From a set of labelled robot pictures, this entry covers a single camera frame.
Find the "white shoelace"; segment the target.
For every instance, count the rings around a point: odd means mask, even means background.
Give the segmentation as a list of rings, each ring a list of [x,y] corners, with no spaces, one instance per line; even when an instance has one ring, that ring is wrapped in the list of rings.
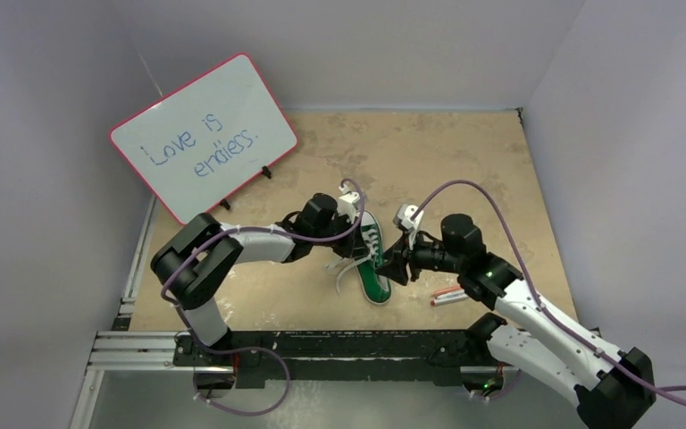
[[[362,257],[354,257],[353,259],[351,258],[344,258],[344,257],[338,257],[337,259],[330,261],[328,264],[324,266],[324,269],[327,273],[332,273],[333,271],[337,271],[336,274],[336,282],[335,282],[335,290],[336,294],[340,294],[340,289],[341,289],[341,283],[342,283],[342,278],[348,273],[349,271],[356,271],[356,260],[361,259],[367,255],[368,251],[367,248],[365,250],[365,254]]]

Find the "silver aluminium frame rail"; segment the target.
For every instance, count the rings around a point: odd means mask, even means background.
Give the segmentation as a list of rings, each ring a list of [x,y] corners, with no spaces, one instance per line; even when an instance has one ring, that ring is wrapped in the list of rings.
[[[270,380],[173,364],[184,332],[101,332],[75,428],[579,428],[574,406],[528,374],[475,394],[429,382]]]

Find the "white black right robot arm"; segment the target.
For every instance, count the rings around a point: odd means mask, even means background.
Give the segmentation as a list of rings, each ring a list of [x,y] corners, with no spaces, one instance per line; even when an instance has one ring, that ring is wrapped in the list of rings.
[[[407,285],[423,269],[454,273],[464,293],[488,308],[466,331],[471,349],[515,366],[569,401],[589,428],[631,428],[656,402],[650,358],[605,341],[539,293],[523,274],[489,252],[467,214],[440,223],[440,239],[421,229],[414,205],[399,208],[402,236],[377,273]]]

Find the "orange marker pen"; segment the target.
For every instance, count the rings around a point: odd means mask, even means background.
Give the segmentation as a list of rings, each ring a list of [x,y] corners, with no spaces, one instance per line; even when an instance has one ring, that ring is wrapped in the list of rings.
[[[441,296],[441,295],[455,293],[455,292],[463,292],[463,291],[464,290],[461,286],[456,285],[456,286],[453,286],[450,288],[445,288],[443,290],[436,290],[431,294],[431,296],[436,298],[436,297]]]

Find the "black whiteboard easel stand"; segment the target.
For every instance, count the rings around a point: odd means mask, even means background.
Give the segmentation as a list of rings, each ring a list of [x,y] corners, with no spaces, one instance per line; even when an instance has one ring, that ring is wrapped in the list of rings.
[[[223,198],[219,204],[218,207],[223,208],[224,210],[230,211],[232,209],[232,204],[230,202],[230,199],[235,197],[235,196],[241,196],[244,193],[246,193],[249,189],[255,186],[255,184],[259,181],[264,181],[264,180],[271,180],[273,178],[273,173],[272,170],[268,165],[264,165],[261,167],[261,170],[253,176],[248,182],[242,184],[240,187],[238,187],[237,190],[232,191],[226,198]]]

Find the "pink framed whiteboard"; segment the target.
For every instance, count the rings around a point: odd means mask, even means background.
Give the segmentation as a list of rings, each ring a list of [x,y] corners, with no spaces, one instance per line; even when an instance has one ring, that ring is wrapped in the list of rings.
[[[217,207],[298,143],[244,53],[116,125],[109,139],[181,224]]]

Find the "green canvas sneaker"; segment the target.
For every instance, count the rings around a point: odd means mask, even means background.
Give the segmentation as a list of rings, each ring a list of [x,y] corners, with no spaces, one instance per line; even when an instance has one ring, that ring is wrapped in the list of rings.
[[[364,212],[360,232],[368,251],[365,257],[356,260],[362,291],[371,304],[384,305],[391,298],[392,289],[389,280],[376,273],[383,262],[383,238],[380,223],[369,211]]]

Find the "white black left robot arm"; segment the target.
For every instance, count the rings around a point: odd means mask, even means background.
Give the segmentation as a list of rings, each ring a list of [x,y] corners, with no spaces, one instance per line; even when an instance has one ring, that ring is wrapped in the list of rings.
[[[317,193],[300,211],[264,227],[230,225],[211,214],[198,214],[155,253],[150,269],[194,341],[224,354],[232,348],[230,328],[214,296],[233,266],[289,264],[316,246],[341,257],[359,255],[365,250],[360,232],[364,201],[364,195],[353,190],[338,198]]]

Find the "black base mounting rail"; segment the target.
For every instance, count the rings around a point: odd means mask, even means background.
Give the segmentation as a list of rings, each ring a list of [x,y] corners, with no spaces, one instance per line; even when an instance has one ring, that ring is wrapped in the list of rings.
[[[468,331],[231,331],[210,349],[175,338],[173,364],[199,372],[228,368],[239,389],[270,380],[429,382],[475,394],[501,391],[514,369]]]

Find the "red white marker pen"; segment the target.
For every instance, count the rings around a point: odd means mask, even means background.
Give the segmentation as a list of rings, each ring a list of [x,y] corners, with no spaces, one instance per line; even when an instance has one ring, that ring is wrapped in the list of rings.
[[[469,297],[464,292],[456,292],[451,294],[442,294],[434,297],[431,300],[432,307],[439,307],[447,304],[452,304],[456,302],[461,302],[463,300],[469,299]]]

